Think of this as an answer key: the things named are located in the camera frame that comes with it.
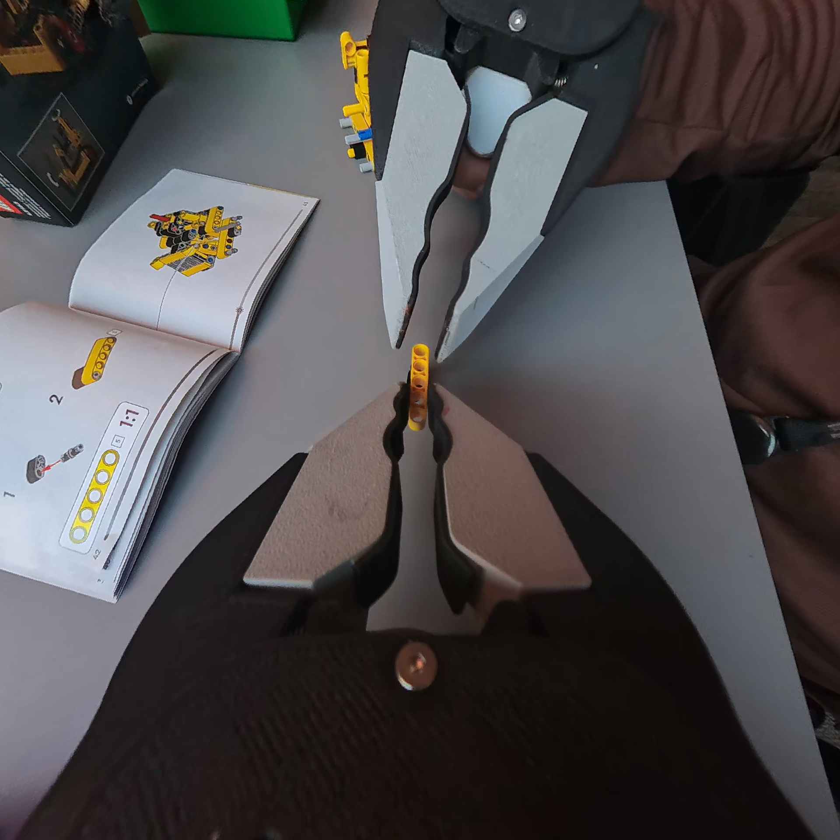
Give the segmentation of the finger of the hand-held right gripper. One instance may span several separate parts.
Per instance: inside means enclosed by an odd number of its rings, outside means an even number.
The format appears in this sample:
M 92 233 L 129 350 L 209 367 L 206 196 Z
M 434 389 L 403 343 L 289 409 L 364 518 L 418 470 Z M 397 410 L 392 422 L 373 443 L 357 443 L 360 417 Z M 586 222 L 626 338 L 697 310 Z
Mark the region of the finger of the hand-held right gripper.
M 466 93 L 447 61 L 409 50 L 384 173 L 375 184 L 383 309 L 396 349 L 413 313 L 432 218 L 454 179 L 468 117 Z
M 445 361 L 475 330 L 543 241 L 543 225 L 588 112 L 540 98 L 509 119 L 493 157 L 481 231 L 436 351 Z

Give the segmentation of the yellow lego beam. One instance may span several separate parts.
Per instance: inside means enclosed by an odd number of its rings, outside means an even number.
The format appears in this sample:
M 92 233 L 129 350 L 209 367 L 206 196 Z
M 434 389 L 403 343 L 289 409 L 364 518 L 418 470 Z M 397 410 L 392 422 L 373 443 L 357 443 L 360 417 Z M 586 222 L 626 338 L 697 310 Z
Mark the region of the yellow lego beam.
M 408 426 L 415 432 L 423 431 L 427 423 L 429 365 L 428 347 L 424 343 L 416 343 L 412 348 L 411 366 L 408 376 L 410 387 Z

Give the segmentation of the large green plastic bin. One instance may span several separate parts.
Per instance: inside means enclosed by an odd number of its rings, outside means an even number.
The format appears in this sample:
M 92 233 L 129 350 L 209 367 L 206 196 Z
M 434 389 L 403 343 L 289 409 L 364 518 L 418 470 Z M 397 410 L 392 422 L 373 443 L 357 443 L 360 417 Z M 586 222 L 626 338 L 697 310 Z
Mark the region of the large green plastic bin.
M 295 40 L 306 1 L 139 1 L 150 31 Z

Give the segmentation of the person's brown clothed torso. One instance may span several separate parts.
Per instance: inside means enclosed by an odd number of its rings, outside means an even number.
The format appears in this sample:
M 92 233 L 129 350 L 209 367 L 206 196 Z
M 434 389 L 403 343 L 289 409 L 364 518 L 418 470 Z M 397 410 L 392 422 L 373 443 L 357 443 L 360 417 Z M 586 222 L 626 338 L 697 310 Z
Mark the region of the person's brown clothed torso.
M 838 721 L 839 216 L 693 272 L 728 408 L 778 440 L 745 473 L 797 668 Z

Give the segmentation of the open lego instruction booklet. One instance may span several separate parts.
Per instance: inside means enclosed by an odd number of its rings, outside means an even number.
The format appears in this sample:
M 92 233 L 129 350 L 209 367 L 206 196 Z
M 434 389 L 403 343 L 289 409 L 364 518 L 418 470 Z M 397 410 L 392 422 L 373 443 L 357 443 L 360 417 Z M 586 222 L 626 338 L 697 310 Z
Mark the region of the open lego instruction booklet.
M 2 311 L 2 571 L 118 600 L 318 203 L 171 170 L 89 248 L 65 308 Z

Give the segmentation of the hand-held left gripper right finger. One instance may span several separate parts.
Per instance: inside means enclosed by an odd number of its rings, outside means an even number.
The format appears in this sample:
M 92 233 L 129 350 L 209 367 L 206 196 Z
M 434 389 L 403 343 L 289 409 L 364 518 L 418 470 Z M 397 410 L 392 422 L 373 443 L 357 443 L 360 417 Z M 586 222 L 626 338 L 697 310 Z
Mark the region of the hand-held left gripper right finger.
M 592 586 L 526 451 L 453 393 L 433 385 L 437 576 L 455 614 Z

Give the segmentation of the partly built yellow lego model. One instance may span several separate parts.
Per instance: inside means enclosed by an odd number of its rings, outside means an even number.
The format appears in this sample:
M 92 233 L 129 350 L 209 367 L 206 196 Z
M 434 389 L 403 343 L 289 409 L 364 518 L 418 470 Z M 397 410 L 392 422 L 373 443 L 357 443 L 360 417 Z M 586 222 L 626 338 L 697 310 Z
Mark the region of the partly built yellow lego model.
M 369 57 L 367 40 L 353 39 L 349 31 L 342 32 L 340 47 L 343 67 L 353 71 L 353 92 L 355 101 L 343 107 L 339 126 L 346 130 L 344 142 L 347 153 L 355 161 L 360 172 L 374 170 L 372 143 L 371 96 L 369 90 Z

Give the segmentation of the person's right forearm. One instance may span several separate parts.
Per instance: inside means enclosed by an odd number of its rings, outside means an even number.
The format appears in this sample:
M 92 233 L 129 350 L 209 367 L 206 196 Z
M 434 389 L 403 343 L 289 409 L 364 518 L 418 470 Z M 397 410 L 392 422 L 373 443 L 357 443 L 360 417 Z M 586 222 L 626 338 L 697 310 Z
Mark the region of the person's right forearm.
M 646 2 L 640 98 L 593 186 L 811 169 L 838 154 L 838 1 Z

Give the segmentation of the person's right hand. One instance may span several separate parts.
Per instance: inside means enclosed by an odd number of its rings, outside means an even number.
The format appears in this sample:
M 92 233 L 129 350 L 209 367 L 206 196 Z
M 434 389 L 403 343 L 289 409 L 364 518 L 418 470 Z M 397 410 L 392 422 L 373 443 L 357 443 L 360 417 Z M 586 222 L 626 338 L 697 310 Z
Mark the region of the person's right hand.
M 460 153 L 455 168 L 453 189 L 469 200 L 478 199 L 487 181 L 491 158 L 480 156 L 468 147 Z

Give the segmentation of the black lego set box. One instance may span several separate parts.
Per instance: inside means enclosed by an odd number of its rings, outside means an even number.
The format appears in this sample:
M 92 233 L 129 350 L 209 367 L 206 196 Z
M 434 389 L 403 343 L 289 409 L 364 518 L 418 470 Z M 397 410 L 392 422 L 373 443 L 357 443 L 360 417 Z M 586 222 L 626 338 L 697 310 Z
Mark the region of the black lego set box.
M 78 224 L 159 90 L 137 2 L 1 2 L 1 216 Z

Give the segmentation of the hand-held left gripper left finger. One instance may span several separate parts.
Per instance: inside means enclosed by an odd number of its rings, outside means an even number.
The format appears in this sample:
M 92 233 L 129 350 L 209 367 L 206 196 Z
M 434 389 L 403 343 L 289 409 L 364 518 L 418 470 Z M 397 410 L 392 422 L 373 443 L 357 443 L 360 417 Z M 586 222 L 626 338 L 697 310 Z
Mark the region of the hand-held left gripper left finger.
M 387 388 L 308 452 L 243 581 L 369 607 L 400 553 L 404 384 Z

